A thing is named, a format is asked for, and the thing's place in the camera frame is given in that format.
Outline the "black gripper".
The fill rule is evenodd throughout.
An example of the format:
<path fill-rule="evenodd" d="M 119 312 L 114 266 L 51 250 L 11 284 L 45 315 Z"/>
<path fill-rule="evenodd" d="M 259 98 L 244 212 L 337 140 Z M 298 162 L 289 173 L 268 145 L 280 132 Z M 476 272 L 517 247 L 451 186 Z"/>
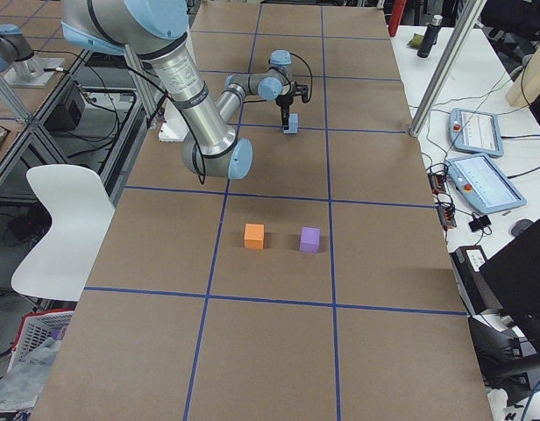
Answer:
<path fill-rule="evenodd" d="M 285 95 L 279 95 L 275 98 L 275 103 L 280 107 L 281 110 L 281 127 L 283 132 L 289 130 L 289 117 L 290 117 L 290 107 L 294 102 L 295 95 L 291 92 L 288 92 Z"/>

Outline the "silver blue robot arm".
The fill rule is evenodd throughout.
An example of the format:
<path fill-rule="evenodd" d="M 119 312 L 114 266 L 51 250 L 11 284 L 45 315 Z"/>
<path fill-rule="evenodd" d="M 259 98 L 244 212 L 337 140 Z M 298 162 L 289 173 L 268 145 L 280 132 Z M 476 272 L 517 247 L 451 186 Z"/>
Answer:
<path fill-rule="evenodd" d="M 190 172 L 229 180 L 248 175 L 252 143 L 239 138 L 228 120 L 247 96 L 272 101 L 293 85 L 289 51 L 273 51 L 265 73 L 230 76 L 222 95 L 213 100 L 186 47 L 186 2 L 66 1 L 62 13 L 67 41 L 110 55 L 132 48 L 153 67 L 188 127 L 181 157 Z"/>

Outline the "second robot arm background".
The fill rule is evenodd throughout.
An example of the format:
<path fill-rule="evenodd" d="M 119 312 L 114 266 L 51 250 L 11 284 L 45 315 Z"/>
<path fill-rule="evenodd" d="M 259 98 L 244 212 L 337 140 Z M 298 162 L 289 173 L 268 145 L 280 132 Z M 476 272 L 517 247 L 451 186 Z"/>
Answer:
<path fill-rule="evenodd" d="M 39 56 L 16 25 L 0 25 L 0 73 L 12 87 L 43 88 L 63 62 Z"/>

